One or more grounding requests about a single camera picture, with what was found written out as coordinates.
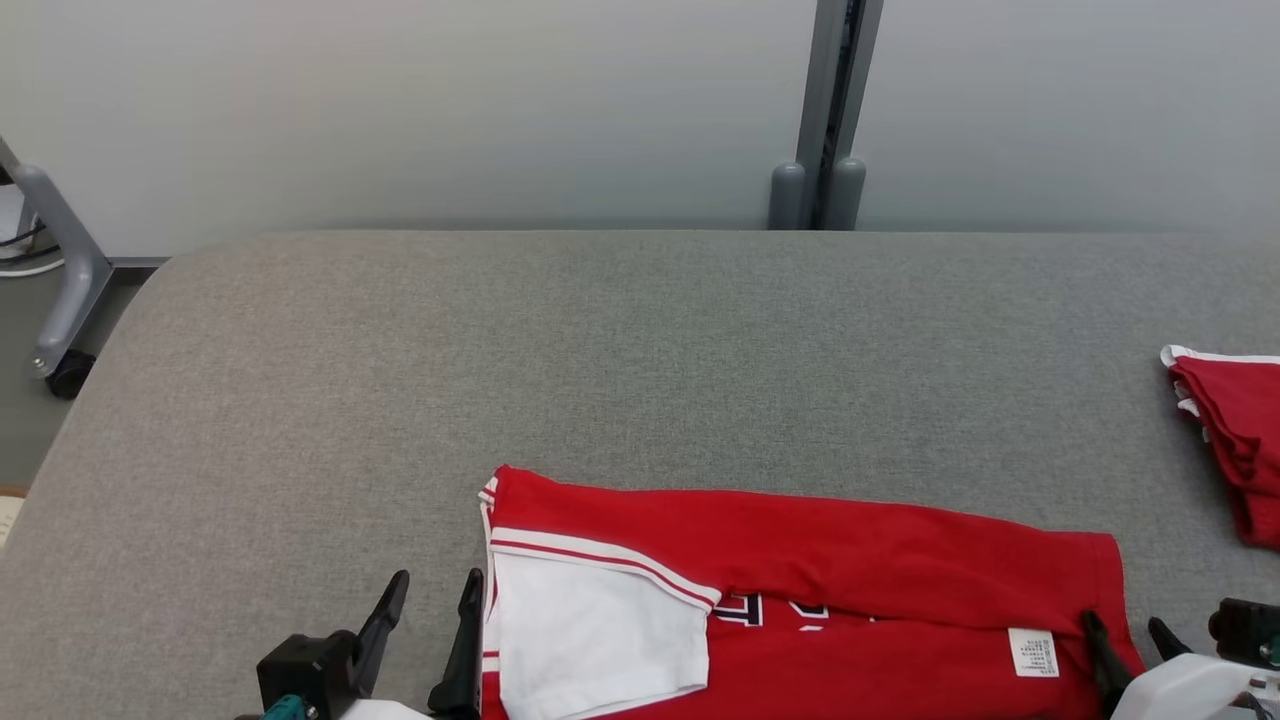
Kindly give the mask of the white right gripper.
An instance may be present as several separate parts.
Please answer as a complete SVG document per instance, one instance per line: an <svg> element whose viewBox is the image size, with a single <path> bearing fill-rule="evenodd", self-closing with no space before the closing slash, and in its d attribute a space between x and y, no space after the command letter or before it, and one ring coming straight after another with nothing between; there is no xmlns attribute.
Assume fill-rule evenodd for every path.
<svg viewBox="0 0 1280 720"><path fill-rule="evenodd" d="M1279 674L1194 653L1161 618L1147 630L1165 661L1135 678L1119 647L1132 643L1125 623L1114 642L1096 610L1080 612L1100 716L1112 719L1277 719Z"/></svg>

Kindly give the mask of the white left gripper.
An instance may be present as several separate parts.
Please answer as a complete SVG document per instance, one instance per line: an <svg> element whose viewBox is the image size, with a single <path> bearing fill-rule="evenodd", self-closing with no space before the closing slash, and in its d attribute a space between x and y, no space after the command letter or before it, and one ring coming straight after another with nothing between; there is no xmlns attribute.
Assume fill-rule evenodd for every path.
<svg viewBox="0 0 1280 720"><path fill-rule="evenodd" d="M352 655L352 689L371 697L390 633L397 628L410 588L410 573L393 574L357 634ZM428 697L430 715L392 700L356 700L340 720L480 719L483 715L483 621L485 577L472 568L457 605L458 626L442 679Z"/></svg>

